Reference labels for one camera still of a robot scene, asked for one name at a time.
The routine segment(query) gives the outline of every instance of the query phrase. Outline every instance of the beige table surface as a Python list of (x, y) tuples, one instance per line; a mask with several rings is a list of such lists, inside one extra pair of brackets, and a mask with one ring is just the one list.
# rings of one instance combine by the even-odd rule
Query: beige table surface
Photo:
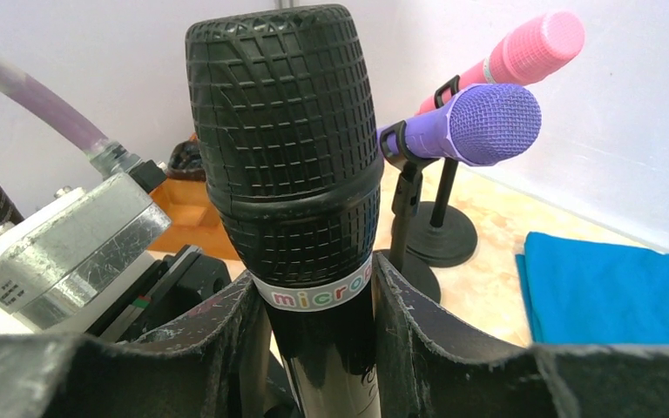
[[(442, 163), (434, 163), (424, 171), (422, 201), (434, 200), (442, 167)], [(390, 226), (394, 218), (391, 201), (397, 178), (398, 171), (387, 165), (381, 182), (381, 217), (375, 249), (390, 246)], [(433, 269), (443, 292), (441, 305), (474, 327), (523, 347), (531, 344), (531, 336), (514, 256), (524, 252), (528, 232), (639, 245), (464, 168), (457, 171), (450, 204), (475, 224), (478, 248), (473, 257), (460, 266)], [(245, 269), (238, 260), (226, 260), (226, 264), (233, 280)]]

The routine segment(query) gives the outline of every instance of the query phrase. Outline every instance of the white label band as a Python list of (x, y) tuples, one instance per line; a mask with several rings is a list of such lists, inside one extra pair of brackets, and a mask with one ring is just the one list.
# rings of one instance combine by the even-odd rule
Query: white label band
[(483, 61), (483, 77), (486, 79), (488, 84), (496, 84), (494, 76), (491, 75), (491, 68), (489, 67), (491, 57), (486, 57)]
[(366, 287), (373, 274), (373, 255), (348, 277), (324, 286), (291, 289), (268, 285), (253, 276), (260, 296), (272, 307), (283, 311), (317, 312), (353, 299)]

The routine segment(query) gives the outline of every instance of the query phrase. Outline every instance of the transparent tube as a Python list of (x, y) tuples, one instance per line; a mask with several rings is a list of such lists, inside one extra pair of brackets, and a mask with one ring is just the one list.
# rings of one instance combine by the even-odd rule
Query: transparent tube
[(141, 162), (120, 143), (110, 140), (90, 120), (26, 72), (0, 58), (0, 92), (42, 119), (86, 154), (109, 177)]

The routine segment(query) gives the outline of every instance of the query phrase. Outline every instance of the folded towel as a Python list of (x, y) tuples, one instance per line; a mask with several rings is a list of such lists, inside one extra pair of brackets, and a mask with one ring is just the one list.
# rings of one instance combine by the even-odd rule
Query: folded towel
[(536, 342), (669, 344), (669, 254), (529, 233), (517, 268)]

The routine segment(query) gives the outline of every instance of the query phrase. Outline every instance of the black microphone grille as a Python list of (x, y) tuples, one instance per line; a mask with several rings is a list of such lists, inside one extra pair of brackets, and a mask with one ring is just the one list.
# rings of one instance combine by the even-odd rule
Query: black microphone grille
[(270, 10), (186, 33), (209, 197), (251, 272), (318, 286), (370, 255), (383, 162), (353, 18)]

